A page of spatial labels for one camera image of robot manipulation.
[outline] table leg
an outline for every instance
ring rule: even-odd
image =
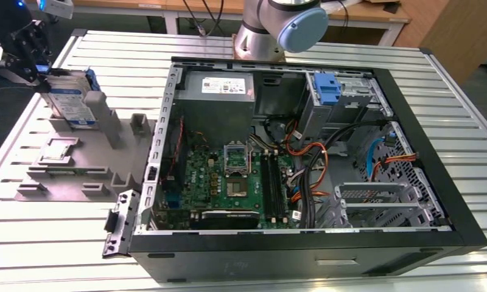
[[[165,31],[168,35],[179,34],[179,13],[164,11]]]
[[[384,31],[383,37],[379,41],[379,46],[388,46],[391,47],[396,37],[400,34],[400,31],[403,29],[404,24],[403,23],[391,23],[388,29]]]

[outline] blue hard drive label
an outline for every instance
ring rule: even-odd
[[[96,123],[92,111],[83,102],[84,94],[79,89],[53,88],[49,96],[59,112],[71,125],[76,128],[87,128]]]

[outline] blue latch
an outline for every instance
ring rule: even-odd
[[[314,85],[320,96],[322,105],[335,105],[342,97],[342,85],[334,74],[314,73]]]

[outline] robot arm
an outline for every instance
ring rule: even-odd
[[[319,0],[245,0],[235,39],[237,58],[279,61],[284,50],[308,50],[328,27],[328,16],[319,4]]]
[[[45,23],[32,20],[21,0],[0,0],[0,75],[48,92],[38,68],[51,66],[51,54]]]

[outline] ram slot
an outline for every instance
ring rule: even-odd
[[[260,172],[261,172],[261,192],[263,192],[263,206],[265,219],[271,219],[275,214],[272,211],[272,192],[271,192],[271,177],[268,173],[268,155],[260,156]]]
[[[268,160],[268,172],[271,174],[272,209],[275,217],[283,218],[286,215],[286,202],[282,193],[282,172],[278,164],[278,155],[272,155]]]

